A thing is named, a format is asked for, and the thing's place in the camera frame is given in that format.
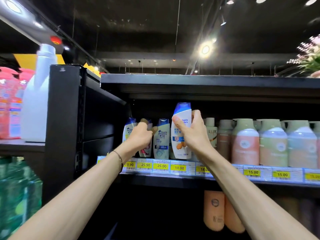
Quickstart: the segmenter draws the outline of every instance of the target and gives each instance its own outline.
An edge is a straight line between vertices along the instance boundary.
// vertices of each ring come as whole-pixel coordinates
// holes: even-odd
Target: yellow price label
[[[305,178],[307,180],[319,180],[320,181],[320,173],[306,173]]]
[[[261,170],[258,169],[244,169],[243,174],[246,176],[261,176]]]
[[[186,165],[170,165],[170,170],[172,171],[183,171],[186,172],[187,166]]]
[[[285,178],[285,179],[291,178],[291,174],[288,171],[273,171],[272,176],[274,178]]]
[[[154,163],[153,169],[169,170],[169,164],[168,163]]]
[[[152,162],[138,162],[137,168],[143,168],[143,169],[152,168]]]
[[[136,162],[135,162],[135,161],[127,161],[127,162],[123,165],[123,167],[135,169],[135,168],[136,168]]]
[[[210,171],[205,166],[196,166],[195,171],[198,173],[210,173]]]

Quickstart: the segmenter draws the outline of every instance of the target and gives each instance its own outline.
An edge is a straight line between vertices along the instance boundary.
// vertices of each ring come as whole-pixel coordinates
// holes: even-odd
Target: red lantern
[[[50,36],[50,40],[54,44],[62,44],[62,39],[60,39],[58,36]]]

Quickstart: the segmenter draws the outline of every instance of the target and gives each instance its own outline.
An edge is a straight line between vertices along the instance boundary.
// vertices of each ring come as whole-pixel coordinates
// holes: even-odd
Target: forearm
[[[213,148],[200,155],[254,240],[317,239]]]
[[[123,163],[135,153],[124,144],[115,151]],[[110,153],[34,214],[10,240],[78,239],[120,168],[118,155]]]

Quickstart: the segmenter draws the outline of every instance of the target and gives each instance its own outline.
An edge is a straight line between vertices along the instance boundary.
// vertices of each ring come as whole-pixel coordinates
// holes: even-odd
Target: blue bottle cap
[[[177,113],[180,113],[182,111],[186,111],[191,109],[191,103],[177,103],[177,106],[174,110],[174,115],[176,115]]]
[[[166,125],[166,124],[169,124],[169,119],[159,119],[157,126]]]
[[[130,124],[133,124],[133,123],[136,123],[137,120],[135,118],[128,118],[127,122],[125,125],[130,125]]]

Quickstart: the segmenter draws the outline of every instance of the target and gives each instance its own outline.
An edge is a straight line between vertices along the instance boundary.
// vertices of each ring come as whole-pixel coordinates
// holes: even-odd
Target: bracelet
[[[121,170],[120,170],[120,173],[122,172],[122,169],[123,169],[123,163],[122,163],[122,158],[121,156],[119,155],[119,153],[117,153],[118,157],[119,157],[119,160],[120,160],[120,163],[121,163]]]

